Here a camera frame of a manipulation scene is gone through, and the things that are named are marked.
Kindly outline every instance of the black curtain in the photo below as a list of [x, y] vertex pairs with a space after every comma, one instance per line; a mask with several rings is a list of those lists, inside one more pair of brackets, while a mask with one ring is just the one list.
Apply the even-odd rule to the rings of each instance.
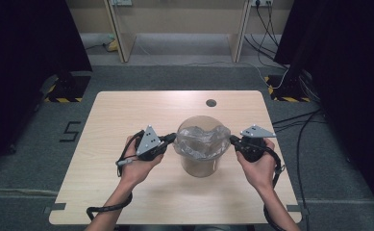
[[[301, 41], [322, 1], [294, 2], [277, 62], [292, 64], [307, 45]], [[374, 194], [374, 2], [336, 2], [317, 25], [320, 37], [302, 67], [312, 74], [330, 123]]]
[[64, 0], [0, 1], [0, 154], [44, 80], [77, 70], [91, 66]]

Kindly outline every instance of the person's right hand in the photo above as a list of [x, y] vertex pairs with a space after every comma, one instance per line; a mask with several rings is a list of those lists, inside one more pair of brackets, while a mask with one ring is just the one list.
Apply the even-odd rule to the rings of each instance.
[[[264, 141], [267, 147], [274, 150], [274, 143], [271, 140], [264, 138]], [[237, 152], [237, 160], [243, 167], [247, 181], [258, 192], [273, 190], [272, 181], [276, 162], [270, 154], [264, 152], [258, 161], [250, 163], [244, 159], [240, 152]]]

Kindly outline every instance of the human arm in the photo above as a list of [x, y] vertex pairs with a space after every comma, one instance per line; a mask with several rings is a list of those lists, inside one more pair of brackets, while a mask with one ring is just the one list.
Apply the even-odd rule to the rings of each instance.
[[[269, 139], [264, 139], [264, 141], [267, 147], [274, 150], [272, 141]], [[300, 230], [273, 189], [273, 173], [276, 166], [274, 158], [265, 152], [258, 161], [250, 163], [240, 152], [237, 152], [237, 160], [243, 168], [247, 181], [262, 198], [271, 219], [285, 230]]]
[[[136, 154], [135, 143], [136, 140], [129, 145], [129, 148], [125, 153], [125, 157]], [[121, 180], [104, 206], [112, 206], [123, 203], [129, 197], [135, 186], [147, 178], [148, 173], [154, 166], [161, 162], [162, 158], [163, 155], [159, 155], [151, 162], [132, 161], [131, 163], [123, 166]], [[121, 211], [122, 210], [120, 209], [97, 214], [86, 230], [113, 230], [118, 218], [120, 217]]]

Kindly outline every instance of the plastic bag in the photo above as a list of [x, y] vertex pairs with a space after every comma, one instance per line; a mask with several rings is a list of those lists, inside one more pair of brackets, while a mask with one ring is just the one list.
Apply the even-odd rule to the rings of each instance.
[[209, 161], [219, 158], [230, 146], [231, 130], [218, 125], [210, 131], [197, 126], [181, 129], [173, 142], [175, 151], [197, 161]]

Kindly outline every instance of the wooden table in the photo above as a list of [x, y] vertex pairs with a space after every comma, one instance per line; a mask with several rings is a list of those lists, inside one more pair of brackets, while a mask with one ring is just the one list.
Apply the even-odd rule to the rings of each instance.
[[[208, 99], [215, 107], [206, 105]], [[120, 178], [115, 161], [129, 135], [151, 124], [159, 136], [176, 132], [192, 116], [212, 116], [232, 134], [252, 124], [273, 131], [262, 99], [255, 90], [103, 91], [97, 95], [56, 204], [53, 224], [87, 224], [86, 208], [103, 206]], [[280, 155], [276, 139], [275, 151]], [[276, 186], [284, 205], [297, 206], [287, 171]], [[168, 146], [162, 162], [133, 191], [119, 224], [246, 224], [266, 223], [263, 203], [249, 185], [231, 146], [213, 175], [196, 178], [181, 167], [181, 156]], [[299, 212], [290, 212], [296, 222]]]

